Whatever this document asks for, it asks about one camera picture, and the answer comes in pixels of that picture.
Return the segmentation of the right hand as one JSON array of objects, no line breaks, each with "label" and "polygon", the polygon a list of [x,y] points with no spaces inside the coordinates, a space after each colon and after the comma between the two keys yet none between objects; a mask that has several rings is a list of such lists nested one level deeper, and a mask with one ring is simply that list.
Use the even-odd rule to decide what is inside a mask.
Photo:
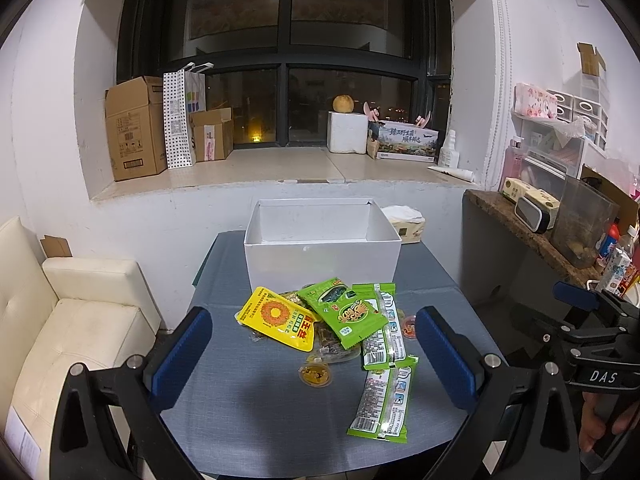
[{"label": "right hand", "polygon": [[[582,452],[589,453],[597,440],[606,433],[605,422],[596,413],[596,407],[601,399],[597,393],[584,392],[582,394],[584,405],[582,406],[582,426],[580,427],[578,444]],[[629,426],[636,426],[636,411],[639,403],[632,404],[620,415],[612,427],[612,434],[622,434]]]}]

